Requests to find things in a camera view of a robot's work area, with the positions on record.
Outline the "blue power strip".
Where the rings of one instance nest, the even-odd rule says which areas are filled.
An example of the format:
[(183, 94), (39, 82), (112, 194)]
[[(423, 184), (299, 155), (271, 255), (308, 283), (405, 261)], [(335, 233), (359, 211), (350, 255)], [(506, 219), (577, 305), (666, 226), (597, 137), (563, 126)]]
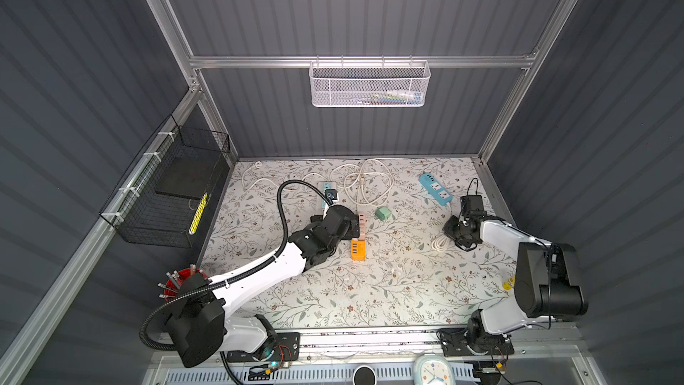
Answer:
[(440, 206), (444, 207), (452, 202), (452, 194), (432, 174), (422, 174), (419, 182)]

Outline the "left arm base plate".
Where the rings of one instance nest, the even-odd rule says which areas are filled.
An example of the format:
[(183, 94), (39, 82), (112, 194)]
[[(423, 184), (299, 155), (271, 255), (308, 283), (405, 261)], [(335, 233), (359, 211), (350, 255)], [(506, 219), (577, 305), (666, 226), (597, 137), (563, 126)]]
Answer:
[(229, 351), (227, 360), (230, 363), (297, 361), (300, 341), (300, 333), (276, 333), (269, 336), (254, 352)]

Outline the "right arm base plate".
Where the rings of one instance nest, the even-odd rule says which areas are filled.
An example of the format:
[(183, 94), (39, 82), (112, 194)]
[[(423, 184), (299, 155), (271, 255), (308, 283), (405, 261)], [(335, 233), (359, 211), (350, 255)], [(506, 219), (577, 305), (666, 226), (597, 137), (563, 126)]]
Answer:
[(512, 356), (511, 339), (467, 327), (441, 328), (436, 332), (444, 356)]

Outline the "pink plug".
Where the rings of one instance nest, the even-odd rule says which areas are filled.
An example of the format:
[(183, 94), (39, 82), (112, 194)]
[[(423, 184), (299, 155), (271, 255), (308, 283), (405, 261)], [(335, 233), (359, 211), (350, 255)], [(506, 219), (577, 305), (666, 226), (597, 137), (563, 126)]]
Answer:
[(366, 235), (367, 235), (367, 218), (365, 217), (364, 214), (359, 214), (358, 215), (359, 219), (359, 241), (365, 241), (366, 240)]

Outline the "white multicolour power strip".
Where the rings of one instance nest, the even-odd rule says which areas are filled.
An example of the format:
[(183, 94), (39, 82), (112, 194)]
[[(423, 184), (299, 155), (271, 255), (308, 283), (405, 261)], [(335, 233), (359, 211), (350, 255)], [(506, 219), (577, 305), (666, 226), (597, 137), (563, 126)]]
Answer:
[[(325, 196), (323, 202), (323, 215), (326, 216), (331, 205), (340, 203), (340, 194), (338, 193), (336, 185), (331, 182), (322, 183), (322, 192)], [(346, 230), (343, 237), (344, 241), (366, 240), (367, 219), (363, 213), (358, 213), (346, 208), (344, 211), (338, 210), (337, 214), (342, 215), (342, 229)]]

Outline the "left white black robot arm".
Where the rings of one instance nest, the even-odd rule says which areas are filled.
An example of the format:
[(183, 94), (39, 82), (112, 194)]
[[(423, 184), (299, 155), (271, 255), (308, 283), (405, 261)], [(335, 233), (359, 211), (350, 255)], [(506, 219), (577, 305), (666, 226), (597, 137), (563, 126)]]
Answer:
[(302, 181), (327, 205), (322, 217), (297, 232), (290, 232), (283, 193), (295, 180), (283, 182), (276, 192), (276, 207), (283, 238), (276, 250), (232, 272), (205, 277), (192, 274), (168, 302), (142, 322), (142, 344), (157, 351), (174, 351), (186, 367), (195, 367), (217, 352), (239, 351), (259, 360), (270, 358), (278, 334), (262, 315), (237, 317), (246, 302), (290, 278), (325, 263), (342, 241), (360, 235), (358, 214), (334, 203), (316, 186)]

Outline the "orange power strip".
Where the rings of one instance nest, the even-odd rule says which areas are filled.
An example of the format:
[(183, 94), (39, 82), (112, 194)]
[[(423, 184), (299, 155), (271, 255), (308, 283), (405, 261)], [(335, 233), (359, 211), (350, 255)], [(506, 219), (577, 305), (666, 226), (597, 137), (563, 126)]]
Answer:
[(366, 260), (366, 242), (365, 240), (353, 239), (350, 242), (350, 258), (353, 261)]

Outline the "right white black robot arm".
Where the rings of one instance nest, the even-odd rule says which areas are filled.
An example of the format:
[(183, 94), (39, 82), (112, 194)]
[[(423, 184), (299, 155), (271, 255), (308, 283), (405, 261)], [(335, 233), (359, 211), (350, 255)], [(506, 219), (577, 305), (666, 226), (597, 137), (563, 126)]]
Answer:
[(512, 294), (468, 319), (473, 342), (587, 312), (575, 247), (537, 238), (488, 214), (481, 195), (462, 196), (460, 213), (449, 218), (443, 233), (462, 251), (475, 251), (486, 242), (516, 261)]

